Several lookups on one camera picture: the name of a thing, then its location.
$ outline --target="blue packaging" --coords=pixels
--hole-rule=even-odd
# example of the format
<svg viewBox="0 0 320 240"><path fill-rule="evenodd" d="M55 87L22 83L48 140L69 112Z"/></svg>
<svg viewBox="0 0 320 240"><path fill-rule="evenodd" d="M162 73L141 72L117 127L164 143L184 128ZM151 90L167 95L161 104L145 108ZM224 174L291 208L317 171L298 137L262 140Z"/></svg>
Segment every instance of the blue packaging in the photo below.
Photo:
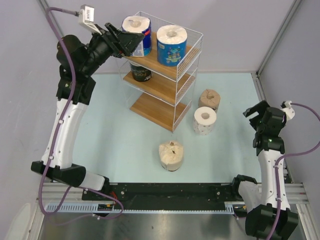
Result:
<svg viewBox="0 0 320 240"><path fill-rule="evenodd" d="M144 39L132 53L132 57L145 57L152 49L151 21L144 16L128 16L122 22L122 30L130 33L143 33Z"/></svg>
<svg viewBox="0 0 320 240"><path fill-rule="evenodd" d="M183 27L167 25L157 31L156 47L159 63L174 67L185 57L187 32Z"/></svg>

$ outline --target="brown paper wrapped roll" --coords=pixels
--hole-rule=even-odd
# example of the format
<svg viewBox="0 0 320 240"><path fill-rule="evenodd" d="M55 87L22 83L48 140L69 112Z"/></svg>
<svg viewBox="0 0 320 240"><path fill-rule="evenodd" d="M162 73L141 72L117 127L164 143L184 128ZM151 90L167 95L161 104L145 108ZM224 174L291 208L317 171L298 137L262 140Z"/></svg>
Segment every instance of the brown paper wrapped roll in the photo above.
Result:
<svg viewBox="0 0 320 240"><path fill-rule="evenodd" d="M221 97L219 93L217 93L215 90L206 89L199 98L198 107L209 107L215 112L218 112L220 99Z"/></svg>

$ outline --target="metal floor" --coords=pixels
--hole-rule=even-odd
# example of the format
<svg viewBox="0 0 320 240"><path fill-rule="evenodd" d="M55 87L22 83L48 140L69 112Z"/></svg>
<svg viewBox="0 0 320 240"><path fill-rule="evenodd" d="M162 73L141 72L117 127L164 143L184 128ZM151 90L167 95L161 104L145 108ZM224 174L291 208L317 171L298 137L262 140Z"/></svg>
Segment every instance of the metal floor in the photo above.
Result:
<svg viewBox="0 0 320 240"><path fill-rule="evenodd" d="M59 213L63 223L79 213ZM298 226L289 240L303 240ZM123 214L112 220L82 218L66 226L44 220L39 240L256 240L245 233L245 220L220 214Z"/></svg>

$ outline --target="wall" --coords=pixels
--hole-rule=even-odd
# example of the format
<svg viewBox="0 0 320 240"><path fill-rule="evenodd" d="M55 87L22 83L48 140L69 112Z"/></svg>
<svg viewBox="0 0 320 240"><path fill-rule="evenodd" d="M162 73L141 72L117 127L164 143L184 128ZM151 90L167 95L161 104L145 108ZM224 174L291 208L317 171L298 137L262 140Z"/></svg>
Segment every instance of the wall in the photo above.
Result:
<svg viewBox="0 0 320 240"><path fill-rule="evenodd" d="M271 105L291 100L320 113L320 1L305 0L287 29L275 53L262 72L261 81ZM315 146L320 123L307 110L295 107L295 117L283 130L287 153ZM320 224L320 150L287 159L295 182L303 182L315 218Z"/></svg>
<svg viewBox="0 0 320 240"><path fill-rule="evenodd" d="M255 72L268 51L294 0L47 0L52 7L78 11L95 7L95 23L121 26L122 20L143 11L204 34L201 71ZM87 43L90 33L76 19L57 13L64 34ZM114 61L99 72L118 72Z"/></svg>
<svg viewBox="0 0 320 240"><path fill-rule="evenodd" d="M0 239L25 203L34 203L41 159L56 111L56 40L37 1L0 8Z"/></svg>

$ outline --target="unwrapped toilet paper roll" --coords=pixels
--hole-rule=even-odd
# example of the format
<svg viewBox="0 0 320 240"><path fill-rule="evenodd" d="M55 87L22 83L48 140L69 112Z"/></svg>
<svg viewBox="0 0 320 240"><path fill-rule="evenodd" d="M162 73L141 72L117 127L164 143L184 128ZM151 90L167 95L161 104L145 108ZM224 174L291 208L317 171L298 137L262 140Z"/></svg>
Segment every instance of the unwrapped toilet paper roll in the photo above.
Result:
<svg viewBox="0 0 320 240"><path fill-rule="evenodd" d="M132 57L147 56L151 49L151 21L144 16L127 16L122 22L122 30L130 33L143 33L144 39L132 53Z"/></svg>
<svg viewBox="0 0 320 240"><path fill-rule="evenodd" d="M177 66L186 55L187 31L176 25L166 25L156 32L157 60L165 66Z"/></svg>
<svg viewBox="0 0 320 240"><path fill-rule="evenodd" d="M217 113L220 100L221 97L219 93L212 89L206 89L199 98L198 107L209 107Z"/></svg>
<svg viewBox="0 0 320 240"><path fill-rule="evenodd" d="M175 171L181 167L184 157L184 146L177 141L167 141L160 144L159 155L161 165L168 171Z"/></svg>
<svg viewBox="0 0 320 240"><path fill-rule="evenodd" d="M217 114L212 108L199 107L194 113L193 129L199 135L207 135L214 128L216 120Z"/></svg>

